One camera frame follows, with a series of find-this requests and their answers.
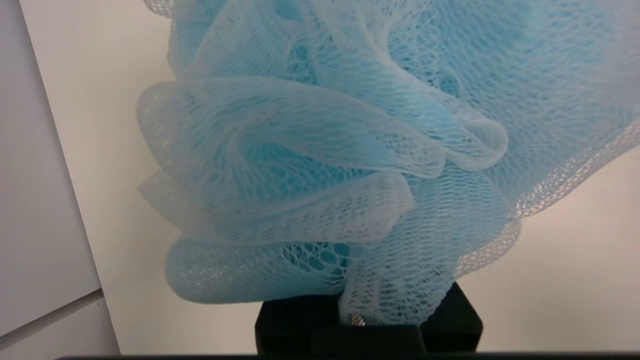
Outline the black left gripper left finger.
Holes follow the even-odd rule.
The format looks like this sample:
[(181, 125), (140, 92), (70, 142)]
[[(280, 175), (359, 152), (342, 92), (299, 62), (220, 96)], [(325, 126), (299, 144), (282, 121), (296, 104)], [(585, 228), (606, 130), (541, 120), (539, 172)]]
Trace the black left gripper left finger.
[(381, 345), (374, 329), (341, 325), (336, 295), (265, 301), (254, 339), (259, 356), (365, 356)]

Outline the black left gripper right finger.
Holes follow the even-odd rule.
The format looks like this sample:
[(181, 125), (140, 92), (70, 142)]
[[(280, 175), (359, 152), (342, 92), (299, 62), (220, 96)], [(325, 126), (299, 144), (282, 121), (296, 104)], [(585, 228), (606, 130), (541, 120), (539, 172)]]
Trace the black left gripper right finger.
[(483, 333), (480, 315), (454, 283), (432, 315), (418, 326), (389, 326), (384, 357), (474, 357)]

